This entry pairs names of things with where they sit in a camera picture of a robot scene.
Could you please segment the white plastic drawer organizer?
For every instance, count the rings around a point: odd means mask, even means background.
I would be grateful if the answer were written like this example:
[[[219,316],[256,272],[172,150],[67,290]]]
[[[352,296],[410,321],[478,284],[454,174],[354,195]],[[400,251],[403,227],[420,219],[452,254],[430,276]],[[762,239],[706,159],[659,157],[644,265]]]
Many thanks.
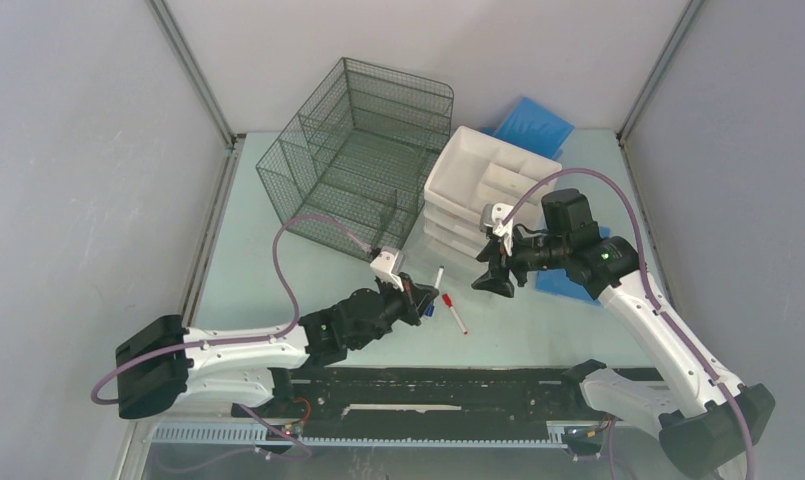
[[[450,137],[423,190],[423,238],[451,261],[474,266],[487,243],[479,225],[488,204],[517,204],[538,181],[562,165],[468,127]]]

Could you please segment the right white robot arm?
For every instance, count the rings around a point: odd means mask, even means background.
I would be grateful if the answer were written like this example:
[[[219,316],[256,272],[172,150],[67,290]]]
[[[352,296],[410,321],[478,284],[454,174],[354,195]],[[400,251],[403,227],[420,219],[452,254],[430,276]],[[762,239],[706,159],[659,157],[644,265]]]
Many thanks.
[[[476,259],[487,271],[473,289],[511,298],[529,273],[564,271],[621,319],[669,390],[663,395],[588,360],[562,379],[563,411],[584,418],[596,410],[626,421],[656,438],[691,479],[745,456],[775,409],[772,393],[762,384],[746,385],[710,353],[658,292],[636,249],[622,237],[601,234],[585,195],[557,190],[544,195],[541,206],[543,230],[514,223],[508,204],[483,208],[480,228],[488,243]]]

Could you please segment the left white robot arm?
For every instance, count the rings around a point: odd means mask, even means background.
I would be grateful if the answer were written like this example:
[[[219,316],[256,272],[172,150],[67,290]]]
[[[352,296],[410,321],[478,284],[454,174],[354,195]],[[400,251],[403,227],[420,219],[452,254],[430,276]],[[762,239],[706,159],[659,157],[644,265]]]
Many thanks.
[[[115,350],[118,414],[126,420],[162,414],[179,403],[231,403],[282,416],[294,403],[289,373],[345,360],[391,333],[401,321],[418,326],[438,297],[431,285],[380,283],[302,316],[292,330],[215,331],[162,316]]]

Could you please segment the red cap marker middle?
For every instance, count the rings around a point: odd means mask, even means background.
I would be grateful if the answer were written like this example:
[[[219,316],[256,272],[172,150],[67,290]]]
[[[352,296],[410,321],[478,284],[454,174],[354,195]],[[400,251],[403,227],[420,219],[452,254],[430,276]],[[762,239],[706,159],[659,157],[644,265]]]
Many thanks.
[[[452,318],[454,319],[454,321],[455,321],[455,322],[456,322],[456,324],[458,325],[458,327],[459,327],[459,329],[460,329],[461,333],[462,333],[463,335],[468,335],[468,334],[469,334],[469,330],[468,330],[468,328],[467,328],[467,326],[466,326],[465,322],[463,321],[463,319],[462,319],[462,318],[461,318],[461,316],[459,315],[459,313],[458,313],[457,309],[455,308],[454,303],[453,303],[453,300],[452,300],[452,298],[450,297],[450,295],[449,295],[448,293],[444,293],[444,294],[442,294],[442,295],[441,295],[441,298],[442,298],[442,300],[443,300],[443,302],[444,302],[445,306],[446,306],[446,307],[447,307],[447,309],[449,310],[450,314],[452,315]]]

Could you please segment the blue folder at right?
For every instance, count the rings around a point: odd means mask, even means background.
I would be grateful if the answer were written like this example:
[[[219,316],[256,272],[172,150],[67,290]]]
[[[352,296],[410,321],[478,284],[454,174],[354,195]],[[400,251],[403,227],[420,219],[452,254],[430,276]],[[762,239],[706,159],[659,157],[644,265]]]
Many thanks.
[[[571,281],[565,270],[542,270],[537,272],[535,290],[559,297],[570,298],[593,306],[600,306],[597,299],[593,299],[586,289]]]

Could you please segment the blue folder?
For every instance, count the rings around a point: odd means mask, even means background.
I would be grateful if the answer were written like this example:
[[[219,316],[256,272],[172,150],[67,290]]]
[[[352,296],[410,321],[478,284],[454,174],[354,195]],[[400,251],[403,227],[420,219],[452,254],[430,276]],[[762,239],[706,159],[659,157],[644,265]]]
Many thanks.
[[[535,290],[559,297],[570,298],[593,306],[600,306],[597,299],[593,299],[586,289],[571,281],[565,270],[542,270],[537,272]]]
[[[482,127],[492,136],[551,160],[562,155],[562,146],[575,127],[528,97],[522,97],[496,127]]]

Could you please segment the blue folder at back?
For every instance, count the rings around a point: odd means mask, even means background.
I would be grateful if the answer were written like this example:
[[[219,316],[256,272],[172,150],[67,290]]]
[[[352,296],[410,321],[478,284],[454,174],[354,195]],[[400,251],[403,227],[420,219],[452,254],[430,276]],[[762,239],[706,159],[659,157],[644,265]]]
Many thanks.
[[[496,127],[482,127],[492,136],[551,160],[562,155],[562,146],[575,127],[528,97],[522,97]]]

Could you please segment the black front rail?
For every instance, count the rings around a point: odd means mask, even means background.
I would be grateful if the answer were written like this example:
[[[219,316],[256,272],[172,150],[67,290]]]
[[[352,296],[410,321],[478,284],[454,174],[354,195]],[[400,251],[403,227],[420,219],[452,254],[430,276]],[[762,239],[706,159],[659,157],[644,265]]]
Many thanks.
[[[296,370],[280,398],[255,408],[267,421],[304,421],[321,442],[557,442],[559,426],[605,426],[557,368],[339,367]]]

